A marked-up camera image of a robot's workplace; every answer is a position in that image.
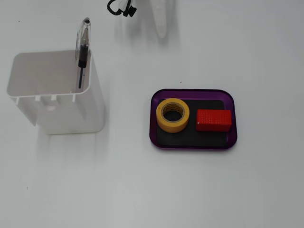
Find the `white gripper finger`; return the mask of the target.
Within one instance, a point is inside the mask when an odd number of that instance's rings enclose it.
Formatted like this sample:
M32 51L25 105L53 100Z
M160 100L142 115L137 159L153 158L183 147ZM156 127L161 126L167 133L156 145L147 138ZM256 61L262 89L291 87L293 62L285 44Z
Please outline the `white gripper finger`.
M151 7L158 36L165 38L167 33L166 1L151 0Z

